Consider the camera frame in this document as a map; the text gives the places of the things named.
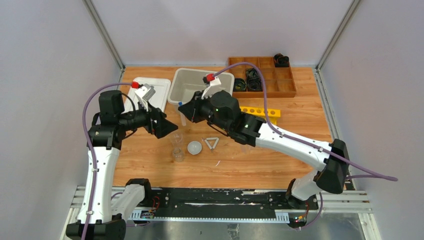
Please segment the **blue capped tube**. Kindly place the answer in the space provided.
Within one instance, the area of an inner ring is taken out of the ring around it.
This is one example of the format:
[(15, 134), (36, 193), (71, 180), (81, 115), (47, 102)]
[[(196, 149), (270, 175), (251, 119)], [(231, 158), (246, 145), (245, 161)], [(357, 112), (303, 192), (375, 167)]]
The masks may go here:
[[(181, 107), (182, 105), (183, 105), (183, 103), (181, 101), (179, 101), (178, 106)], [(179, 110), (179, 114), (180, 114), (181, 125), (183, 127), (185, 127), (187, 125), (186, 117), (180, 110)]]

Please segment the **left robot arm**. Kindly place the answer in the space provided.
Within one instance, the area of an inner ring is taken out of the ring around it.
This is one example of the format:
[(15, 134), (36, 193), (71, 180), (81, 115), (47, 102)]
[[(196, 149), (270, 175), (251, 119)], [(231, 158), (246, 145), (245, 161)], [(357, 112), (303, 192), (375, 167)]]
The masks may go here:
[(117, 200), (112, 201), (116, 163), (123, 140), (128, 138), (127, 132), (144, 128), (161, 139), (178, 129), (160, 108), (150, 103), (125, 112), (123, 96), (120, 90), (102, 92), (98, 98), (99, 112), (90, 129), (85, 130), (86, 190), (76, 222), (68, 224), (65, 230), (65, 235), (72, 240), (122, 240), (127, 221), (138, 205), (155, 208), (159, 204), (147, 178), (130, 179)]

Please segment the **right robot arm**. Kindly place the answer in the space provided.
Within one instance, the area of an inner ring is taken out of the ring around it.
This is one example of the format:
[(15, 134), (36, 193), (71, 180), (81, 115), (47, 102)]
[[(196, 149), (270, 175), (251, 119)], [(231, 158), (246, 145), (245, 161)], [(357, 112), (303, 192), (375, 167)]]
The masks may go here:
[(224, 90), (210, 98), (201, 96), (202, 92), (197, 91), (189, 102), (178, 107), (192, 123), (206, 121), (241, 145), (275, 150), (313, 167), (307, 175), (290, 181), (285, 194), (290, 208), (298, 209), (322, 191), (343, 193), (349, 165), (338, 157), (348, 158), (344, 141), (317, 141), (283, 131), (268, 120), (243, 111), (239, 101)]

